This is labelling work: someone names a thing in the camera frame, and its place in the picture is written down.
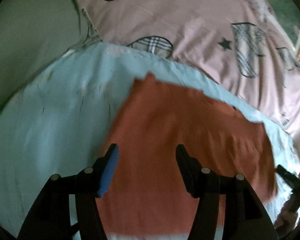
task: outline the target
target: mattress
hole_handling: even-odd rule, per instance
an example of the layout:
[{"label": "mattress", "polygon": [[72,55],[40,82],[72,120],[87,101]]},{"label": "mattress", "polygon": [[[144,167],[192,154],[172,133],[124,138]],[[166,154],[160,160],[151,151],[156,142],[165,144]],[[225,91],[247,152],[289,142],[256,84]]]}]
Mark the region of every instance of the mattress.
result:
[{"label": "mattress", "polygon": [[[300,163],[292,138],[199,70],[144,51],[102,42],[77,48],[55,61],[18,91],[1,112],[2,227],[17,236],[51,174],[68,176],[93,164],[99,157],[96,153],[102,153],[109,127],[128,97],[134,79],[144,78],[148,72],[159,80],[199,89],[208,97],[236,107],[251,122],[263,122],[274,164],[299,173]],[[278,176],[277,182],[278,196],[265,205],[272,221],[290,195],[290,188]],[[72,198],[72,223],[76,222],[74,207]]]}]

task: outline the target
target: pink fabric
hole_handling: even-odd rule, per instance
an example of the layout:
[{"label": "pink fabric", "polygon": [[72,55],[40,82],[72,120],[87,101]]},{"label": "pink fabric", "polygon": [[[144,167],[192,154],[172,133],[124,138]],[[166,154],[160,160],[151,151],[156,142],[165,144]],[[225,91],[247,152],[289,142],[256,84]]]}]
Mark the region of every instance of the pink fabric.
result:
[{"label": "pink fabric", "polygon": [[[164,37],[173,44],[173,60],[203,70],[288,133],[298,128],[300,68],[284,68],[277,48],[289,45],[271,23],[262,26],[264,56],[255,58],[259,74],[247,78],[240,73],[232,24],[258,25],[245,0],[79,0],[79,4],[103,41],[128,45],[146,36]],[[223,38],[231,41],[232,50],[218,44]]]}]

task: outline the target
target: orange-red fabric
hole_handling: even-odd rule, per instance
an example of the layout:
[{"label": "orange-red fabric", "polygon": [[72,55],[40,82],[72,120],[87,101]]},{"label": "orange-red fabric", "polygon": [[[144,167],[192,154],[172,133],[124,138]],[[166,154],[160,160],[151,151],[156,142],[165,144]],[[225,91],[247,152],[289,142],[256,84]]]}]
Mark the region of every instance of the orange-red fabric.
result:
[{"label": "orange-red fabric", "polygon": [[240,111],[199,90],[159,82],[153,75],[135,80],[108,143],[119,146],[120,157],[108,193],[97,199],[107,233],[190,232],[198,200],[186,192],[175,157],[178,144],[218,174],[244,174],[262,202],[277,191],[262,123],[247,121]]}]

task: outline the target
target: star print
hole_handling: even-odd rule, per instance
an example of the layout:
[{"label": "star print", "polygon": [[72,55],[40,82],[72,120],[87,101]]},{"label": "star print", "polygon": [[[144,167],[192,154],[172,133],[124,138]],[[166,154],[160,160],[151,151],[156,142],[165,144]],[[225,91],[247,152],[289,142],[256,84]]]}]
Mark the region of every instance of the star print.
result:
[{"label": "star print", "polygon": [[223,38],[223,41],[218,42],[218,44],[223,47],[224,51],[226,51],[227,49],[231,50],[230,43],[231,41],[228,41],[225,38]]}]

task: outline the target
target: pink blanket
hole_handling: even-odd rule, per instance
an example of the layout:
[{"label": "pink blanket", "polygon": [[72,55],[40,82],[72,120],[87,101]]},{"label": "pink blanket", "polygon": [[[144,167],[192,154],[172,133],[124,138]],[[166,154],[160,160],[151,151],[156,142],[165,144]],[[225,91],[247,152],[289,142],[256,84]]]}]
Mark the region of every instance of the pink blanket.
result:
[{"label": "pink blanket", "polygon": [[79,0],[103,41],[204,71],[293,134],[300,65],[245,0]]}]

